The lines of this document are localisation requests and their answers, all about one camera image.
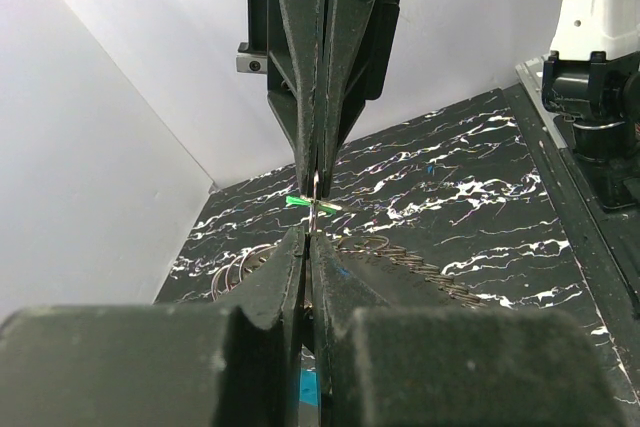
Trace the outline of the black right arm base motor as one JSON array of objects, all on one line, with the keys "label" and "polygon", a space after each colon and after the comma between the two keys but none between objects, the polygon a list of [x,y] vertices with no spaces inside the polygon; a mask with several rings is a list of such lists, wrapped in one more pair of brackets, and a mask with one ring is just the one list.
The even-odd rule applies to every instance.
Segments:
[{"label": "black right arm base motor", "polygon": [[601,207],[639,203],[639,53],[544,61],[541,101],[571,123],[574,159]]}]

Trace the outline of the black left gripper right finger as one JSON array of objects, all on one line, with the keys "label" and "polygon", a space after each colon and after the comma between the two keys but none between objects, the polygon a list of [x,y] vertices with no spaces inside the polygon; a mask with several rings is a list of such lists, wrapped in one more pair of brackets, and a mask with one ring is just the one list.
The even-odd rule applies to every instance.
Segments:
[{"label": "black left gripper right finger", "polygon": [[561,311],[396,306],[308,244],[323,426],[621,426],[597,354]]}]

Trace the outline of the blue tagged key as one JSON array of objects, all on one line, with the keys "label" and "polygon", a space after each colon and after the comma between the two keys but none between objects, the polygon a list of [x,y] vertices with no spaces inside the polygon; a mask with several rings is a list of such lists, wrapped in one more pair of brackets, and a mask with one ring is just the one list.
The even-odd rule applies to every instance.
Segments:
[{"label": "blue tagged key", "polygon": [[317,407],[319,404],[317,372],[302,369],[299,377],[299,401]]}]

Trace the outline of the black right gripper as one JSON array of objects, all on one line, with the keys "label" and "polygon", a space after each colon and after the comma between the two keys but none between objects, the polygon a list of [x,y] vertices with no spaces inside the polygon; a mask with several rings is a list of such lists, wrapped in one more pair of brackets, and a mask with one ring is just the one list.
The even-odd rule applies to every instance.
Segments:
[{"label": "black right gripper", "polygon": [[312,190],[317,157],[317,195],[330,194],[338,151],[366,102],[382,94],[399,14],[400,0],[248,0],[237,68],[268,70],[268,102],[293,150],[300,191]]}]

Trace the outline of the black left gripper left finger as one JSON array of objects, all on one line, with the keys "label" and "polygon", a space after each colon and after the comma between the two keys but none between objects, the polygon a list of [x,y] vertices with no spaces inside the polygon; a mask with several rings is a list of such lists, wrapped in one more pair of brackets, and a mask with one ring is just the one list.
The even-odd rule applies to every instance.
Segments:
[{"label": "black left gripper left finger", "polygon": [[305,234],[213,303],[42,306],[1,327],[5,426],[294,426]]}]

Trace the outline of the green tagged key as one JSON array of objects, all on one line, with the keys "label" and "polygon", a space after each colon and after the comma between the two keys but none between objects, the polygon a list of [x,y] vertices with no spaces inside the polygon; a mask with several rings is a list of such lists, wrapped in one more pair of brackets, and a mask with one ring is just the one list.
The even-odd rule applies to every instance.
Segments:
[{"label": "green tagged key", "polygon": [[287,205],[296,205],[296,206],[306,206],[311,208],[315,206],[319,211],[323,211],[329,214],[335,214],[337,212],[346,212],[347,208],[335,203],[327,202],[327,201],[319,201],[314,200],[308,197],[296,197],[296,196],[286,196],[285,202]]}]

